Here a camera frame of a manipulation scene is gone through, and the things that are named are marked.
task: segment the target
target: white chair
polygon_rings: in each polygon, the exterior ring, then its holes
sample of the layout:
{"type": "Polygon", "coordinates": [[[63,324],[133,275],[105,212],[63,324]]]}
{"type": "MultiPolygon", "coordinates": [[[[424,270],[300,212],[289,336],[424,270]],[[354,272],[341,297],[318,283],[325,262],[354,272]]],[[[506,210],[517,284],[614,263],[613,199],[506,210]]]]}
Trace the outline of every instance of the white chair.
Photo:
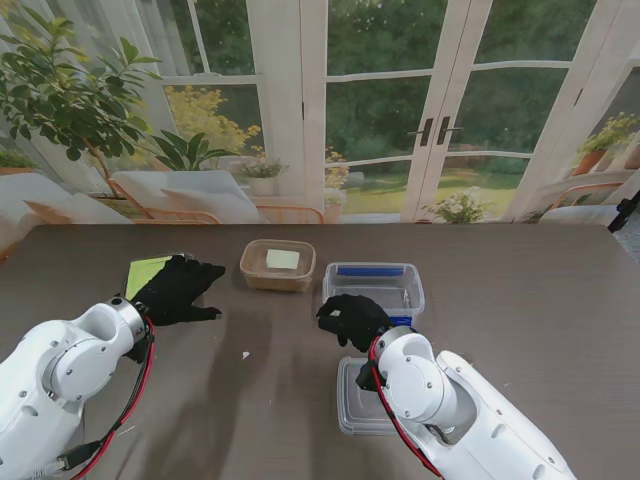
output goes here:
{"type": "Polygon", "coordinates": [[[322,213],[313,208],[254,204],[222,170],[117,172],[110,183],[147,218],[210,224],[324,223],[322,213]]]}
{"type": "Polygon", "coordinates": [[[36,225],[193,224],[194,221],[134,220],[81,193],[71,195],[37,173],[0,176],[0,261],[36,225]]]}
{"type": "Polygon", "coordinates": [[[551,208],[542,215],[538,223],[590,223],[609,227],[611,222],[613,222],[620,213],[618,211],[618,205],[576,205],[576,202],[584,197],[584,195],[615,189],[620,187],[620,185],[622,185],[622,183],[611,182],[570,188],[560,195],[551,208]],[[573,199],[572,203],[568,206],[560,206],[566,199],[573,199]]]}

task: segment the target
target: plastic lid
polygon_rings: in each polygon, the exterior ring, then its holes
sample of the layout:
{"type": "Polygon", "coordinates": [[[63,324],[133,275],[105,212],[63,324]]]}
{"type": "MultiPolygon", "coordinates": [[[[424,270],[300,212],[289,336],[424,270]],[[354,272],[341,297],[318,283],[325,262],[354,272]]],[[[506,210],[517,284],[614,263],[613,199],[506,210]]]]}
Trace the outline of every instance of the plastic lid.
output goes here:
{"type": "Polygon", "coordinates": [[[338,423],[347,435],[396,435],[378,394],[356,384],[365,358],[345,357],[338,366],[338,423]]]}
{"type": "Polygon", "coordinates": [[[240,270],[245,276],[299,280],[316,266],[316,251],[304,242],[254,240],[244,249],[240,270]]]}

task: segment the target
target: red cable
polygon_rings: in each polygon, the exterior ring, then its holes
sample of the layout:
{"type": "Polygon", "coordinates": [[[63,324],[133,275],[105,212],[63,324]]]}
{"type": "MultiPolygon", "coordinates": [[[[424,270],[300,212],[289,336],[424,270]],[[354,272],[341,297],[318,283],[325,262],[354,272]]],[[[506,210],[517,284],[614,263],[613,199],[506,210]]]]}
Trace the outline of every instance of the red cable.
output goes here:
{"type": "MultiPolygon", "coordinates": [[[[373,349],[374,349],[374,346],[378,343],[378,339],[379,338],[380,337],[377,337],[373,341],[373,343],[371,344],[371,348],[369,349],[369,360],[375,361],[375,356],[374,356],[374,353],[373,353],[373,349]]],[[[387,412],[387,415],[389,416],[389,419],[393,423],[393,426],[395,427],[396,432],[398,432],[398,435],[400,435],[400,438],[402,439],[404,444],[407,447],[409,447],[409,450],[411,450],[416,457],[418,457],[418,459],[422,462],[422,464],[424,465],[424,467],[427,470],[429,470],[431,473],[433,473],[438,478],[444,478],[440,474],[438,469],[435,467],[435,465],[433,465],[433,463],[431,463],[431,461],[422,452],[422,450],[420,450],[418,447],[416,447],[413,444],[413,442],[411,441],[409,436],[405,433],[404,429],[402,428],[402,425],[400,424],[400,422],[396,418],[395,414],[393,413],[391,405],[389,405],[389,403],[387,402],[387,399],[384,396],[384,393],[382,392],[382,381],[380,380],[380,372],[378,371],[377,364],[373,368],[373,378],[374,378],[374,380],[376,382],[376,390],[378,392],[378,397],[380,397],[380,401],[382,402],[382,406],[384,407],[385,411],[387,412]]]]}
{"type": "MultiPolygon", "coordinates": [[[[149,380],[149,376],[151,375],[151,368],[153,367],[153,359],[154,359],[154,353],[155,353],[155,348],[156,348],[153,339],[155,338],[155,333],[156,332],[155,332],[155,327],[154,327],[153,322],[151,321],[151,319],[149,317],[146,317],[146,319],[147,319],[147,324],[149,325],[150,342],[151,342],[150,347],[149,347],[149,359],[147,360],[147,366],[145,368],[144,377],[142,378],[142,383],[140,384],[140,391],[138,392],[138,395],[134,399],[133,404],[129,408],[129,411],[122,418],[122,421],[120,422],[120,426],[124,425],[124,423],[127,420],[129,420],[129,417],[133,414],[133,412],[135,411],[136,407],[138,406],[138,403],[140,402],[140,399],[142,398],[142,394],[144,392],[144,389],[147,386],[147,381],[149,380]]],[[[96,452],[96,454],[93,456],[93,458],[91,459],[89,464],[86,467],[84,467],[71,480],[80,480],[84,476],[88,475],[89,472],[91,472],[91,470],[93,470],[93,468],[98,464],[98,462],[100,461],[102,456],[106,453],[107,449],[109,448],[109,445],[111,444],[111,442],[113,441],[115,436],[116,436],[116,431],[115,430],[113,430],[111,433],[109,433],[107,435],[107,438],[106,438],[105,442],[102,444],[100,449],[96,452]]]]}

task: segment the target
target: black glove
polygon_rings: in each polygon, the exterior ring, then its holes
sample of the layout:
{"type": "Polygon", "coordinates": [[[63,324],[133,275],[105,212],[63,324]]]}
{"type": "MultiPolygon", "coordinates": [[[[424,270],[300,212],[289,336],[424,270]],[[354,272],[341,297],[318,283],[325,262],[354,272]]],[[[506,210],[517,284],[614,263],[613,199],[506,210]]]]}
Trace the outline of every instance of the black glove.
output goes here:
{"type": "Polygon", "coordinates": [[[146,307],[147,315],[158,326],[214,320],[220,315],[220,310],[213,307],[199,308],[191,304],[224,272],[225,268],[222,266],[174,255],[131,299],[131,303],[139,302],[146,307]]]}
{"type": "Polygon", "coordinates": [[[382,307],[362,295],[331,297],[320,307],[316,317],[321,329],[338,336],[341,347],[351,340],[361,352],[366,352],[378,335],[393,326],[382,307]]]}

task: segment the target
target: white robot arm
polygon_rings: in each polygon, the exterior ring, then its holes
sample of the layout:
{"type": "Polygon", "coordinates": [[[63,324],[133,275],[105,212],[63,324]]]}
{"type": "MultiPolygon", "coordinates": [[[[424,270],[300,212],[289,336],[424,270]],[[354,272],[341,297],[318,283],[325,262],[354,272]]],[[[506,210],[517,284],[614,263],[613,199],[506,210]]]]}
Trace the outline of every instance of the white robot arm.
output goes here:
{"type": "Polygon", "coordinates": [[[386,406],[446,480],[576,479],[551,441],[458,355],[436,359],[424,336],[395,327],[370,358],[386,406]]]}
{"type": "Polygon", "coordinates": [[[145,333],[136,308],[116,297],[24,336],[0,364],[0,480],[44,478],[67,467],[59,456],[85,402],[145,333]]]}

